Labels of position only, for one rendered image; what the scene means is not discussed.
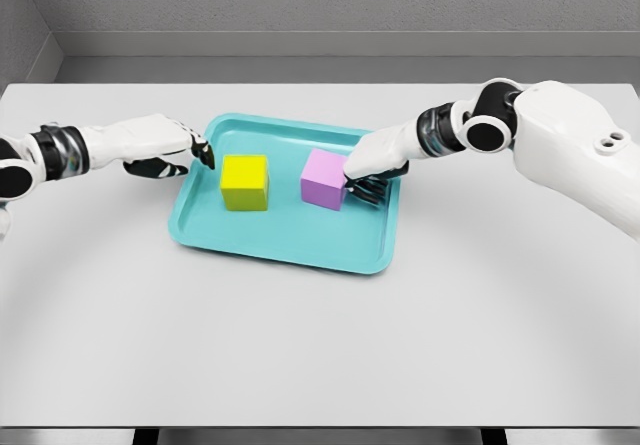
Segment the teal rectangular tray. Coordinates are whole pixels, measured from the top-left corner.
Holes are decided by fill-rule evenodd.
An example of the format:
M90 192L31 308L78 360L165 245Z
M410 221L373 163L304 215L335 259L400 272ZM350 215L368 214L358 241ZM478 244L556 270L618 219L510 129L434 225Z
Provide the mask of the teal rectangular tray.
M374 206L347 195L339 211L301 199L300 175L315 148L347 155L361 129L223 114L204 136L221 163L227 155L264 155L270 178L268 208L226 209L222 169L193 161L168 229L178 243L205 250L371 275L391 262L396 239L400 181L390 181L385 200Z

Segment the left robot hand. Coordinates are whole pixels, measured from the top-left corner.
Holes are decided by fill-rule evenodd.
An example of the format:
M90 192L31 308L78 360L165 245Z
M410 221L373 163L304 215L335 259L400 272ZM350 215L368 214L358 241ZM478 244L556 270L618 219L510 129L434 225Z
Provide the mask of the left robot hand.
M187 175L189 168L164 156L189 151L203 165L215 169L209 142L183 123L161 114L124 120L108 127L115 137L117 157L127 173L150 179Z

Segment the yellow cube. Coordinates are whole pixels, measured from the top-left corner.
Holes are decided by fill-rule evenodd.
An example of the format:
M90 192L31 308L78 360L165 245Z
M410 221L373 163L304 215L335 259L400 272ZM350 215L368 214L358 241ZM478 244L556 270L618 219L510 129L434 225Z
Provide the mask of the yellow cube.
M225 155L220 190L229 211L266 211L269 172L265 155Z

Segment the pink cube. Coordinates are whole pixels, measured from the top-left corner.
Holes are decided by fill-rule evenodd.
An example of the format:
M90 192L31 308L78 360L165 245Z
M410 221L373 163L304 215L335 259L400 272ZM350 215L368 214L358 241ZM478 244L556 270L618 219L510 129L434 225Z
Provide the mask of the pink cube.
M300 177L304 202L340 211L346 196L343 167L347 157L321 149L313 149Z

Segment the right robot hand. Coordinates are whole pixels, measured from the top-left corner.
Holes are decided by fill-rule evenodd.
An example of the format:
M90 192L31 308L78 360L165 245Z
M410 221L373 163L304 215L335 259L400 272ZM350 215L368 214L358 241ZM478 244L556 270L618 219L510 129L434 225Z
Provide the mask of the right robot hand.
M377 205L389 181L408 173L409 160L397 144L401 129L389 127L364 135L344 164L345 188L354 197Z

